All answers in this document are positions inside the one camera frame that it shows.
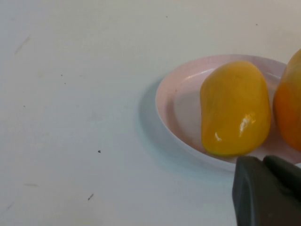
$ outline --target white table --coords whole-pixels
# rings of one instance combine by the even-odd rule
[[[174,144],[155,91],[203,56],[287,62],[301,47],[300,9],[300,0],[1,0],[0,225],[235,225],[233,175]]]

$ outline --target pink plate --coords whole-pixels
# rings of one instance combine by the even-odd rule
[[[213,156],[202,146],[199,89],[204,79],[214,69],[236,60],[247,60],[261,70],[268,85],[271,104],[285,64],[248,55],[209,56],[188,62],[164,78],[156,94],[159,117],[179,146],[200,160],[230,171],[235,169],[236,157]],[[293,150],[283,141],[274,119],[266,141],[249,155],[263,159],[269,154],[277,155],[293,164],[301,162],[301,153]]]

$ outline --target mango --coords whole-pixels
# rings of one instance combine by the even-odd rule
[[[250,62],[235,61],[214,70],[201,85],[200,103],[202,144],[211,154],[249,153],[269,133],[267,84]]]
[[[286,65],[274,95],[273,110],[284,141],[301,151],[301,49]]]

